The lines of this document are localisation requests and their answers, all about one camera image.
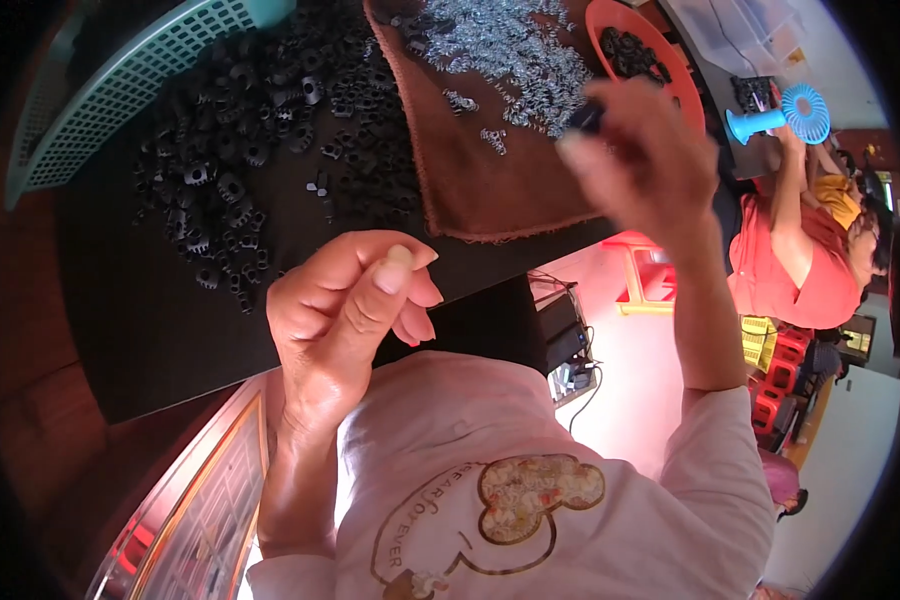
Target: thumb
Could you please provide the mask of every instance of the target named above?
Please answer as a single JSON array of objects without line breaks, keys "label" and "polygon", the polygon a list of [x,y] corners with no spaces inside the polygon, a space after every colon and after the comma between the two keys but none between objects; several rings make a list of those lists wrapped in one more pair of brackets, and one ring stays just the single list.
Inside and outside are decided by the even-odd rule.
[{"label": "thumb", "polygon": [[576,176],[588,202],[604,215],[619,217],[619,203],[633,183],[630,173],[607,151],[603,138],[568,130],[556,141],[556,153]]},{"label": "thumb", "polygon": [[399,244],[370,265],[320,341],[322,352],[351,368],[369,367],[407,300],[414,265],[413,253]]}]

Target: yellow shirt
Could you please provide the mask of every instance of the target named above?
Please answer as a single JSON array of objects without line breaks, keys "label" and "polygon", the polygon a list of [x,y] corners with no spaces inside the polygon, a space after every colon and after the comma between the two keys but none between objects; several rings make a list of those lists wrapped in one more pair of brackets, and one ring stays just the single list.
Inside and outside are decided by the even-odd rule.
[{"label": "yellow shirt", "polygon": [[860,206],[847,195],[849,185],[842,174],[825,174],[814,181],[814,196],[845,230],[860,214]]}]

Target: fan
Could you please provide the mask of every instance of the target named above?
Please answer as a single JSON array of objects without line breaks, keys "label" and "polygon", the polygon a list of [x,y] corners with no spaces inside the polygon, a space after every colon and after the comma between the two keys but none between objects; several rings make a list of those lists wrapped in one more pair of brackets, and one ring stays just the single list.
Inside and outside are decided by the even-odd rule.
[{"label": "fan", "polygon": [[808,144],[821,144],[830,134],[830,111],[824,97],[806,83],[798,83],[783,92],[780,108],[736,115],[726,112],[726,126],[732,137],[746,145],[757,132],[790,125],[793,133]]}]

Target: white t-shirt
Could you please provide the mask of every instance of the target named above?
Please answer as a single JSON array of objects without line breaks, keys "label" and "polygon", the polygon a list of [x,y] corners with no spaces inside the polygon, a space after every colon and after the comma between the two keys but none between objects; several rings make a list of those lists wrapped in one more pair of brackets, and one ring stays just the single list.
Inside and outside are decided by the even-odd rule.
[{"label": "white t-shirt", "polygon": [[264,559],[255,600],[743,599],[770,555],[745,388],[684,416],[659,482],[574,441],[535,370],[463,354],[376,369],[340,433],[336,560]]}]

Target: hand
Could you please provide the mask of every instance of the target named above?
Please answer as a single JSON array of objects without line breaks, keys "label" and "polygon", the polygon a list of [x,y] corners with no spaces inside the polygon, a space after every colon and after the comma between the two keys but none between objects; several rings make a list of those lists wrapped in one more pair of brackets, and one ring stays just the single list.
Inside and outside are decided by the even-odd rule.
[{"label": "hand", "polygon": [[586,94],[605,107],[600,135],[568,131],[556,148],[590,204],[674,261],[695,253],[716,227],[716,146],[647,81],[591,81]]},{"label": "hand", "polygon": [[351,231],[270,285],[266,318],[283,366],[284,426],[335,433],[371,380],[390,329],[435,337],[426,308],[444,300],[426,266],[437,253],[398,231]]},{"label": "hand", "polygon": [[794,130],[789,125],[779,126],[773,130],[773,135],[780,140],[784,153],[792,153],[802,159],[806,157],[807,145],[803,139],[797,137]]}]

